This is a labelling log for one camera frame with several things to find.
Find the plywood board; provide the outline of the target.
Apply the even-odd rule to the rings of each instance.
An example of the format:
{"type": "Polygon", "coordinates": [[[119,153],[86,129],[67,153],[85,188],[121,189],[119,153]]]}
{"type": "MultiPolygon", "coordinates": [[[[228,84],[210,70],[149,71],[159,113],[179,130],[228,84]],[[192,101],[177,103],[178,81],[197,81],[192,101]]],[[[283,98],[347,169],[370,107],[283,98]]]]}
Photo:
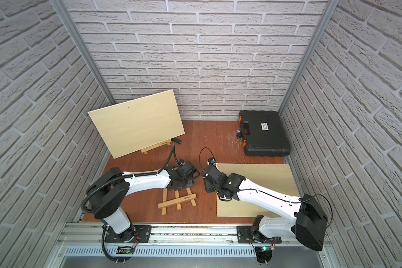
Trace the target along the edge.
{"type": "Polygon", "coordinates": [[[115,159],[185,134],[172,90],[88,114],[115,159]]]}
{"type": "MultiPolygon", "coordinates": [[[[300,196],[289,165],[285,164],[217,164],[218,169],[230,175],[236,173],[252,182],[285,195],[300,196]]],[[[218,217],[251,217],[264,215],[277,218],[278,215],[258,205],[232,200],[217,200],[218,217]]]]}

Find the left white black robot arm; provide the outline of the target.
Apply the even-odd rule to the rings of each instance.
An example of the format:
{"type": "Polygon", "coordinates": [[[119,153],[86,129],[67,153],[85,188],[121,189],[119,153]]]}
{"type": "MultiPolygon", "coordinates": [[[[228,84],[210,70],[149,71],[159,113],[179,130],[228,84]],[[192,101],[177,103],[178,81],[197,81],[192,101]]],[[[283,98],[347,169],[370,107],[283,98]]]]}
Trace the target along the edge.
{"type": "Polygon", "coordinates": [[[121,208],[126,196],[151,189],[177,191],[188,188],[193,186],[193,180],[199,176],[200,172],[189,161],[141,173],[123,172],[113,167],[87,189],[80,208],[84,213],[90,213],[95,219],[101,220],[106,225],[106,232],[116,242],[130,242],[136,230],[121,208]]]}

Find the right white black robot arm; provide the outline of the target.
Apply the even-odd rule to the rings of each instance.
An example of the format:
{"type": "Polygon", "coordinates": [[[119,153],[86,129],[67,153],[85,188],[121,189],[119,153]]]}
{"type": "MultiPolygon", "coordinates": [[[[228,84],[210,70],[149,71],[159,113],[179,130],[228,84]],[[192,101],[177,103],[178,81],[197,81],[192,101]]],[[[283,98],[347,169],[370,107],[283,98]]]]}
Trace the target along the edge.
{"type": "Polygon", "coordinates": [[[220,201],[254,204],[285,220],[285,223],[278,225],[270,217],[257,215],[251,226],[251,236],[256,242],[263,243],[274,237],[291,237],[311,250],[323,250],[328,216],[314,196],[281,194],[242,175],[227,175],[216,164],[204,168],[202,177],[206,192],[215,192],[220,201]]]}

